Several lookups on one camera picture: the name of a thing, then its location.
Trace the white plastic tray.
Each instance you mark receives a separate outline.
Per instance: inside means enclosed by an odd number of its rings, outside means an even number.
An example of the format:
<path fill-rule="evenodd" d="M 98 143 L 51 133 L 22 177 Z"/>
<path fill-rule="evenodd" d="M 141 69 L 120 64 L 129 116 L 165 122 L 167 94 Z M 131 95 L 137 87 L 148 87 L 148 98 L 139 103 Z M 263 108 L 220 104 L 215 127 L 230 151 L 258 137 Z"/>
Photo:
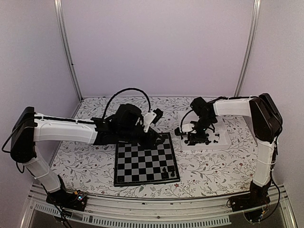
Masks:
<path fill-rule="evenodd" d="M 178 117 L 178 128 L 180 128 L 181 120 L 183 116 L 186 114 L 186 111 L 178 111 L 177 117 Z M 191 112 L 188 114 L 183 124 L 188 125 L 191 121 L 198 121 L 199 117 L 194 113 Z M 188 140 L 187 135 L 181 135 L 178 136 L 178 139 L 180 140 L 180 148 L 181 150 L 224 150 L 228 149 L 231 145 L 231 139 L 228 135 L 228 127 L 224 124 L 224 118 L 223 117 L 217 117 L 217 123 L 214 123 L 215 131 L 212 131 L 212 126 L 210 126 L 211 129 L 206 130 L 206 134 L 208 134 L 208 140 L 209 144 L 207 145 L 205 142 L 202 143 L 196 143 L 196 145 L 188 145 L 190 142 Z"/>

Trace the black white chessboard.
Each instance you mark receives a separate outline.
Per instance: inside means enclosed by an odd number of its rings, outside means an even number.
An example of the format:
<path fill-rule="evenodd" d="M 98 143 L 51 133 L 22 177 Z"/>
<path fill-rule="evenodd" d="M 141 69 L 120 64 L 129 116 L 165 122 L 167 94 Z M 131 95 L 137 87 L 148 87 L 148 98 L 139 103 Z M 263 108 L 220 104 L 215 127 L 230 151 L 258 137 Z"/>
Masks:
<path fill-rule="evenodd" d="M 114 186 L 129 187 L 146 184 L 166 184 L 181 180 L 171 134 L 163 133 L 165 142 L 155 149 L 143 149 L 138 143 L 118 143 L 115 147 Z M 162 179 L 163 167 L 169 178 Z M 170 167 L 175 176 L 171 177 Z"/>

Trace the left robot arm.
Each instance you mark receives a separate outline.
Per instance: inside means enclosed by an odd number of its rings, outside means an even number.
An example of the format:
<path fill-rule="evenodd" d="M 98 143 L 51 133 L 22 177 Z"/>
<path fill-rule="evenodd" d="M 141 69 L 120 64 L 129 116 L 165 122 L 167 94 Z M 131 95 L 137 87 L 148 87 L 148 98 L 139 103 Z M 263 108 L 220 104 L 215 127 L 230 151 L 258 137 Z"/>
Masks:
<path fill-rule="evenodd" d="M 11 158 L 22 164 L 45 187 L 46 192 L 60 206 L 67 206 L 71 194 L 67 193 L 62 179 L 56 175 L 40 156 L 36 143 L 42 141 L 68 141 L 92 145 L 119 142 L 138 143 L 145 149 L 164 142 L 162 136 L 151 128 L 163 116 L 159 108 L 142 114 L 133 104 L 122 104 L 115 114 L 105 118 L 72 119 L 36 113 L 26 107 L 15 123 L 2 148 Z"/>

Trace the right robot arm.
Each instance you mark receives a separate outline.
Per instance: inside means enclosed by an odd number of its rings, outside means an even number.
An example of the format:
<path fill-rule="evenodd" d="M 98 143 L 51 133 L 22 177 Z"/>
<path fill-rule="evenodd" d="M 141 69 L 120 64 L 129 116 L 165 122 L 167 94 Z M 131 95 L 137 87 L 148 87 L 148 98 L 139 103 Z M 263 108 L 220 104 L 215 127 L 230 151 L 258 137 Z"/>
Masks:
<path fill-rule="evenodd" d="M 256 207 L 264 201 L 272 182 L 272 170 L 277 156 L 277 140 L 283 130 L 283 119 L 268 93 L 247 97 L 218 97 L 209 102 L 202 97 L 195 98 L 190 110 L 199 118 L 190 124 L 180 123 L 181 134 L 186 134 L 189 145 L 205 143 L 207 129 L 214 129 L 218 116 L 236 115 L 251 118 L 257 142 L 256 172 L 250 183 L 246 203 Z"/>

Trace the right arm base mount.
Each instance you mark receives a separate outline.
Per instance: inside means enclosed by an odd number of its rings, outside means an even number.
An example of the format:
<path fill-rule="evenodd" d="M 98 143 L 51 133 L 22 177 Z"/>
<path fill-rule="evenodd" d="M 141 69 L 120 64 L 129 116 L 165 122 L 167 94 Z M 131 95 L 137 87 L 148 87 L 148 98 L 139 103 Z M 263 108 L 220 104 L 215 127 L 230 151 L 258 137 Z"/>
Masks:
<path fill-rule="evenodd" d="M 244 217 L 250 223 L 258 223 L 263 219 L 269 203 L 268 190 L 250 190 L 247 194 L 228 199 L 228 206 L 233 212 L 249 210 L 244 212 Z"/>

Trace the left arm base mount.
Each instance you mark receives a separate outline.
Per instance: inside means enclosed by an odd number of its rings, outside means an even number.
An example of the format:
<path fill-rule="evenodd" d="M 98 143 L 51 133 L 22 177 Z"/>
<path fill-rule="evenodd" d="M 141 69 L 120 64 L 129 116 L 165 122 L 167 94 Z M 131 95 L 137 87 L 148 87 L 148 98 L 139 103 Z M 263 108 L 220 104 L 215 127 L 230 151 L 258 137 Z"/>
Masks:
<path fill-rule="evenodd" d="M 55 192 L 47 193 L 47 202 L 52 203 L 58 207 L 73 209 L 77 211 L 84 211 L 87 204 L 87 193 L 75 190 L 74 192 L 68 192 L 61 183 L 59 190 Z"/>

